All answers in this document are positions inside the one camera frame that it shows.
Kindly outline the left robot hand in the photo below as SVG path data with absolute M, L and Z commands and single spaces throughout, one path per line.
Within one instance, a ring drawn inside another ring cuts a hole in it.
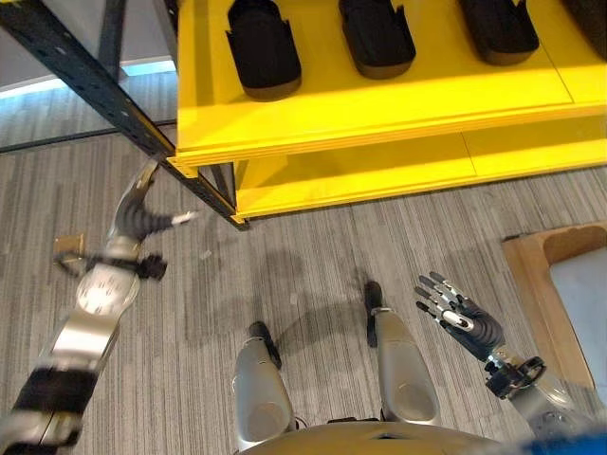
M 180 214 L 158 214 L 145 205 L 145 198 L 155 181 L 159 163 L 148 159 L 136 172 L 124 191 L 109 231 L 109 237 L 128 237 L 143 242 L 148 236 L 185 225 L 200 216 L 199 211 Z

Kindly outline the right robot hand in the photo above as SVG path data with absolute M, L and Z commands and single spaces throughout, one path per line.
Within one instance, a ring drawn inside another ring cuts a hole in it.
M 437 272 L 419 275 L 415 304 L 479 361 L 505 344 L 502 325 L 453 282 Z

